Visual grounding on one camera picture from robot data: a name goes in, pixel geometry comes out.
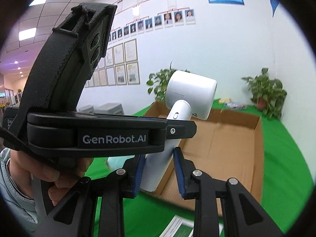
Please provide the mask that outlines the person's left hand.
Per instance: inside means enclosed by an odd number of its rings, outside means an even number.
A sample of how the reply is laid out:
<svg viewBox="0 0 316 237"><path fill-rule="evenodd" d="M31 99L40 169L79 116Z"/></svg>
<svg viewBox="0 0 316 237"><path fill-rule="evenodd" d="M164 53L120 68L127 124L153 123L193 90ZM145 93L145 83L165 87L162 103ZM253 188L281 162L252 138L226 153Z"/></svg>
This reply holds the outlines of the person's left hand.
<svg viewBox="0 0 316 237"><path fill-rule="evenodd" d="M62 174L44 165L22 151L10 149L10 175L18 189L33 199L31 177L37 177L54 185L49 188L48 196L53 205L57 205L77 182L75 177Z"/></svg>

